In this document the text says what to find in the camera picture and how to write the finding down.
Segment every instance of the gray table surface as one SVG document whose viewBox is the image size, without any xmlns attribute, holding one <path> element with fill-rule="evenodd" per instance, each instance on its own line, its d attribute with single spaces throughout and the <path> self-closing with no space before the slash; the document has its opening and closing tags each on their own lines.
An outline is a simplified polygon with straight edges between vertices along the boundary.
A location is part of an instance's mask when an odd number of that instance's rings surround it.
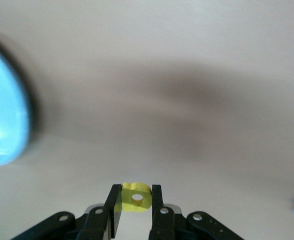
<svg viewBox="0 0 294 240">
<path fill-rule="evenodd" d="M 294 0 L 0 1 L 0 43 L 41 113 L 0 167 L 0 240 L 123 182 L 294 239 Z M 124 213 L 116 239 L 150 228 Z"/>
</svg>

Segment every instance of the small blue object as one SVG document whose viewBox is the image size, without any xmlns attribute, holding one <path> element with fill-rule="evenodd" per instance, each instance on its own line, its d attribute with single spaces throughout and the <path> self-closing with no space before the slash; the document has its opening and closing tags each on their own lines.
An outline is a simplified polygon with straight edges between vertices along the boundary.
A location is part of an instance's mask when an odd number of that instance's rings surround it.
<svg viewBox="0 0 294 240">
<path fill-rule="evenodd" d="M 30 135 L 30 108 L 18 75 L 0 53 L 0 165 L 15 160 Z"/>
</svg>

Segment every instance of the blue plate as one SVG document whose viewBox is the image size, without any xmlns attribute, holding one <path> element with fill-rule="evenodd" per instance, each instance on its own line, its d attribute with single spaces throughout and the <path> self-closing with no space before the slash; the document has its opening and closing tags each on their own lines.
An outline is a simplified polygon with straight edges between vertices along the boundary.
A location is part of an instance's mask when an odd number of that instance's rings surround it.
<svg viewBox="0 0 294 240">
<path fill-rule="evenodd" d="M 0 165 L 15 160 L 30 135 L 30 105 L 18 74 L 0 53 Z"/>
</svg>

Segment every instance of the black robotic claw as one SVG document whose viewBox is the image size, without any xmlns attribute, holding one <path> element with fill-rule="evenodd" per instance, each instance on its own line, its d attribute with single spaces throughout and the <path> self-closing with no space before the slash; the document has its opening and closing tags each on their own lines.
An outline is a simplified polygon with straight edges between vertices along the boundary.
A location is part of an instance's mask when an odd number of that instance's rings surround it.
<svg viewBox="0 0 294 240">
<path fill-rule="evenodd" d="M 122 211 L 121 184 L 114 184 L 105 204 L 90 206 L 75 219 L 58 212 L 12 240 L 114 239 Z M 243 240 L 205 212 L 184 218 L 179 207 L 163 204 L 160 185 L 152 185 L 152 229 L 149 240 Z"/>
</svg>

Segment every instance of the yellow object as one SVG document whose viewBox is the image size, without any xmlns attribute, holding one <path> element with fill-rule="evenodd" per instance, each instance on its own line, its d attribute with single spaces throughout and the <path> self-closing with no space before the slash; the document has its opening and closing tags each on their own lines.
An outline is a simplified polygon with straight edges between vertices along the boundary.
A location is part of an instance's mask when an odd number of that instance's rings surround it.
<svg viewBox="0 0 294 240">
<path fill-rule="evenodd" d="M 125 212 L 144 212 L 152 204 L 151 189 L 141 182 L 125 182 L 122 185 L 121 198 L 122 210 Z"/>
</svg>

